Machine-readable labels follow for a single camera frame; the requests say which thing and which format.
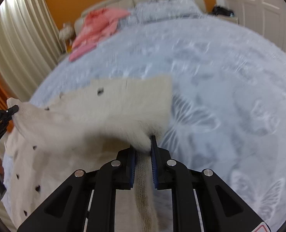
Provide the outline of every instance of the warning label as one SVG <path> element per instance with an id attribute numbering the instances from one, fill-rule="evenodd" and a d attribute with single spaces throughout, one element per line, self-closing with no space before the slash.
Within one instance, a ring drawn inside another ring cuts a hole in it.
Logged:
<path id="1" fill-rule="evenodd" d="M 265 222 L 261 222 L 252 232 L 271 232 Z"/>

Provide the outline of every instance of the metal screw cap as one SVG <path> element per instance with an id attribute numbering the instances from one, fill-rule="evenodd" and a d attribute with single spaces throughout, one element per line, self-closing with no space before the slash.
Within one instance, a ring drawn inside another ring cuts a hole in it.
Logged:
<path id="1" fill-rule="evenodd" d="M 120 166 L 120 161 L 119 160 L 113 160 L 112 162 L 111 162 L 111 165 L 113 166 L 113 167 L 119 167 Z"/>
<path id="2" fill-rule="evenodd" d="M 168 160 L 166 163 L 167 163 L 169 166 L 175 166 L 175 165 L 176 165 L 176 161 L 173 160 L 173 159 Z"/>
<path id="3" fill-rule="evenodd" d="M 82 177 L 84 175 L 83 170 L 76 170 L 74 173 L 75 177 Z"/>
<path id="4" fill-rule="evenodd" d="M 214 172 L 211 170 L 211 169 L 205 169 L 203 171 L 203 173 L 206 175 L 206 176 L 212 176 L 214 174 Z"/>

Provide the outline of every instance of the butterfly pattern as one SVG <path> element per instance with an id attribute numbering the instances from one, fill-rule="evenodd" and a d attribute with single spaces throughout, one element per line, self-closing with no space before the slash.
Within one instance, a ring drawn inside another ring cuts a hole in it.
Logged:
<path id="1" fill-rule="evenodd" d="M 173 95 L 171 116 L 173 121 L 162 139 L 161 147 L 175 154 L 182 153 L 179 126 L 191 133 L 211 132 L 220 126 L 220 120 L 207 107 L 194 106 L 191 101 L 178 94 Z"/>
<path id="2" fill-rule="evenodd" d="M 285 179 L 280 178 L 272 183 L 263 194 L 258 194 L 247 175 L 237 170 L 231 174 L 231 188 L 267 223 L 275 215 L 284 185 Z"/>
<path id="3" fill-rule="evenodd" d="M 109 74 L 109 78 L 141 78 L 144 79 L 149 69 L 152 67 L 151 64 L 142 65 L 139 67 L 133 67 L 132 69 L 120 70 L 118 67 L 112 69 Z"/>
<path id="4" fill-rule="evenodd" d="M 269 134 L 275 133 L 280 120 L 277 118 L 277 116 L 264 108 L 261 100 L 255 101 L 254 107 L 251 110 L 251 114 L 253 118 L 257 118 L 264 122 L 265 128 L 268 130 Z"/>
<path id="5" fill-rule="evenodd" d="M 257 80 L 252 73 L 252 65 L 249 62 L 237 62 L 236 60 L 231 60 L 223 66 L 223 69 L 234 73 L 239 79 L 248 84 L 257 84 Z"/>

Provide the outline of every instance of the nightstand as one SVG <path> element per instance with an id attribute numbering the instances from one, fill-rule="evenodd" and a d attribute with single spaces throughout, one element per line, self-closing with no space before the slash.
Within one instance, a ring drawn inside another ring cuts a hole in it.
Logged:
<path id="1" fill-rule="evenodd" d="M 228 16 L 223 16 L 223 15 L 214 15 L 214 16 L 221 20 L 225 20 L 225 21 L 238 24 L 238 17 L 228 17 Z"/>

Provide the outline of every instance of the white cloth with black dots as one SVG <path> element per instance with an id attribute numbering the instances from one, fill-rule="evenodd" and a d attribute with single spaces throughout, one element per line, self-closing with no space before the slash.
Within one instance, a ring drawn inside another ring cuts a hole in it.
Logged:
<path id="1" fill-rule="evenodd" d="M 8 99 L 8 107 L 19 106 L 5 144 L 14 158 L 6 196 L 14 225 L 19 227 L 75 170 L 98 170 L 129 143 L 150 150 L 149 136 L 160 137 L 168 127 L 171 102 L 170 76 L 93 80 L 44 108 Z M 117 192 L 116 231 L 158 231 L 150 158 L 139 157 L 134 189 Z"/>

